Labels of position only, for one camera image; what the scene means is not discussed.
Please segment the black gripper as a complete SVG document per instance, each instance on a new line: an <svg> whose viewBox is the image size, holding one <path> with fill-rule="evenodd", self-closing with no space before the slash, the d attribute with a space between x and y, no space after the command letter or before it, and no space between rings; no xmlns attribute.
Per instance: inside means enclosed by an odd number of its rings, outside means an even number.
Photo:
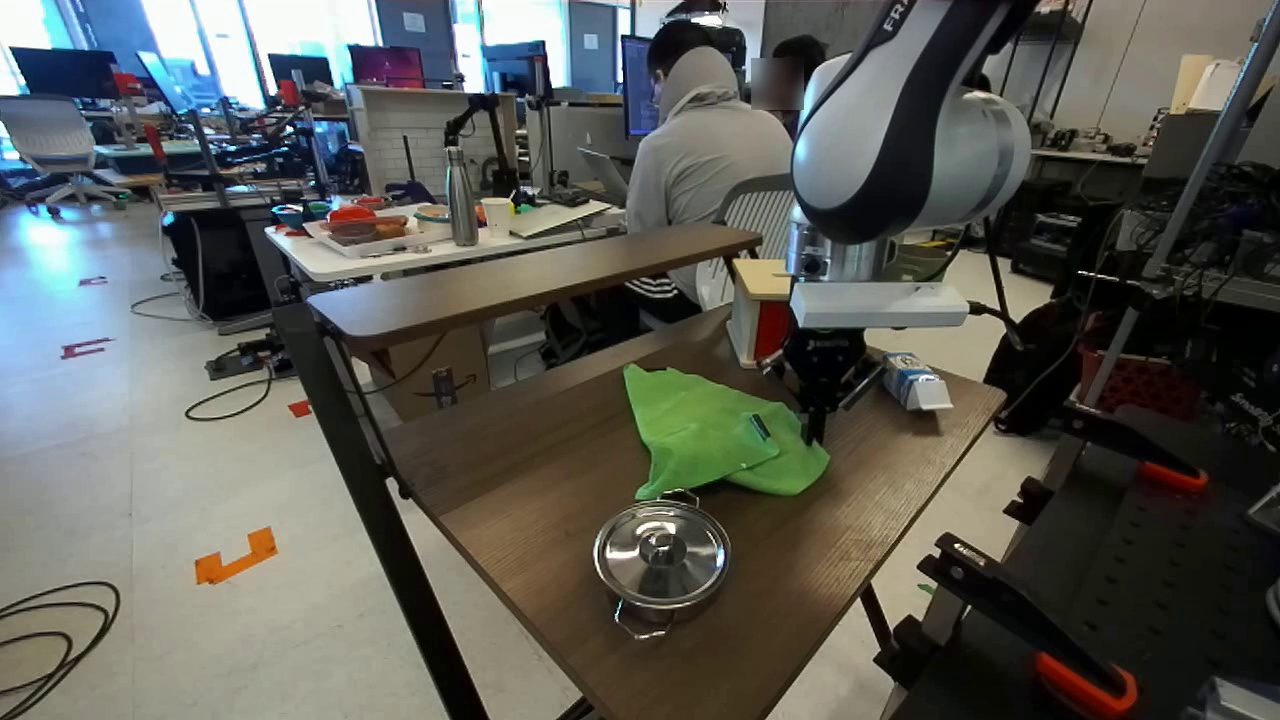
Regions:
<svg viewBox="0 0 1280 720"><path fill-rule="evenodd" d="M794 375L805 444L818 444L828 414L879 371L858 329L799 329L782 350L782 363Z"/></svg>

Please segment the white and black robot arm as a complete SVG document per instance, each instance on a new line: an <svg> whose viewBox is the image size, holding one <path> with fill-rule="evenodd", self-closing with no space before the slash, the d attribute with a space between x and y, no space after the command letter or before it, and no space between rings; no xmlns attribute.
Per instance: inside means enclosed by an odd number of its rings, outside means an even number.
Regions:
<svg viewBox="0 0 1280 720"><path fill-rule="evenodd" d="M825 61L799 99L788 166L793 340L805 437L818 441L863 361L869 329L955 329L973 305L942 281L889 281L908 227L963 227L1026 175L1025 114L973 88L1035 0L889 0L863 43Z"/></svg>

